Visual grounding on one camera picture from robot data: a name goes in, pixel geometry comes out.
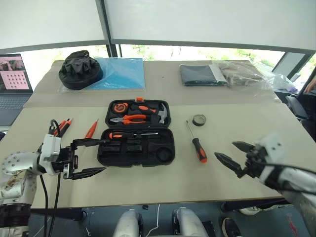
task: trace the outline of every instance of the orange tape measure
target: orange tape measure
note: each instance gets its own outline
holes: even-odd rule
[[[123,114],[126,112],[127,108],[128,108],[127,103],[118,103],[114,106],[114,112],[117,114]]]

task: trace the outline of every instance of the pliers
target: pliers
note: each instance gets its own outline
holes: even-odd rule
[[[112,118],[112,122],[122,122],[124,125],[131,123],[148,123],[147,121],[133,121],[133,119],[147,119],[147,115],[125,115],[122,118]]]

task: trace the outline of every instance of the person's hand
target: person's hand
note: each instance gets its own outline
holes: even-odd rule
[[[311,92],[311,90],[314,89],[314,87],[316,86],[316,75],[314,76],[314,78],[311,80],[310,83],[308,83],[308,85],[306,86],[304,93],[309,93]]]

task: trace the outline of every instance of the screwdriver shaft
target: screwdriver shaft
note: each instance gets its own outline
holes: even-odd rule
[[[193,133],[192,133],[192,130],[191,130],[191,127],[190,127],[190,125],[189,125],[189,122],[188,122],[188,121],[187,121],[187,126],[188,126],[188,128],[189,128],[189,131],[190,131],[190,133],[191,133],[191,135],[192,135],[193,139],[194,139],[194,135],[193,135]]]

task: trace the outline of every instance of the cable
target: cable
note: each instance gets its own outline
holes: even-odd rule
[[[55,124],[55,126],[56,126],[56,129],[57,129],[57,136],[58,136],[58,137],[61,137],[61,136],[60,136],[60,129],[59,129],[59,124],[58,124],[58,122],[57,122],[56,120],[52,119],[52,120],[50,121],[50,125],[53,126],[53,124]]]
[[[263,165],[263,166],[274,166],[274,167],[281,167],[281,168],[292,168],[292,169],[298,169],[298,170],[302,170],[311,174],[316,175],[315,172],[308,170],[308,169],[304,169],[304,168],[299,168],[296,166],[292,166],[292,165],[284,165],[284,164],[274,164],[274,163],[263,163],[263,162],[259,162],[256,160],[252,160],[254,163]],[[311,194],[311,195],[316,195],[316,193],[314,192],[309,192],[309,191],[304,191],[304,190],[296,190],[296,189],[277,189],[278,191],[290,191],[290,192],[295,192],[295,193],[304,193],[304,194]]]
[[[43,179],[43,176],[40,175],[40,181],[41,181],[41,184],[43,186],[43,189],[44,189],[44,195],[45,195],[45,216],[44,216],[44,237],[47,236],[47,211],[48,211],[48,195],[47,195],[47,189],[46,189],[46,186],[45,186],[45,182],[44,182],[44,179]]]
[[[156,224],[156,227],[152,228],[152,229],[148,232],[148,234],[146,235],[146,237],[148,237],[148,236],[149,236],[149,234],[151,233],[151,231],[156,230],[156,229],[158,229],[158,227],[159,227],[159,225],[158,225],[158,222],[159,222],[159,208],[160,208],[160,204],[158,205],[158,211],[157,211],[157,224]]]
[[[282,168],[299,169],[299,170],[302,170],[302,171],[305,171],[305,172],[312,173],[312,174],[316,175],[316,172],[314,172],[314,171],[311,171],[311,170],[308,170],[308,169],[304,169],[304,168],[300,168],[300,167],[296,167],[296,166],[285,165],[285,164],[263,163],[263,162],[259,162],[259,161],[256,161],[256,160],[251,160],[251,161],[253,161],[254,163],[257,163],[257,164],[264,165],[264,166],[276,166],[276,167],[282,167]]]
[[[53,226],[56,218],[56,212],[57,212],[57,204],[58,204],[58,197],[59,197],[59,190],[60,190],[60,173],[58,174],[57,178],[57,190],[56,190],[56,198],[55,198],[55,204],[54,204],[54,214],[50,223],[48,237],[51,237],[53,232]]]
[[[36,237],[44,227],[45,227],[45,225],[43,225],[43,226],[39,229],[39,231],[37,231],[36,234],[33,235],[33,237]]]

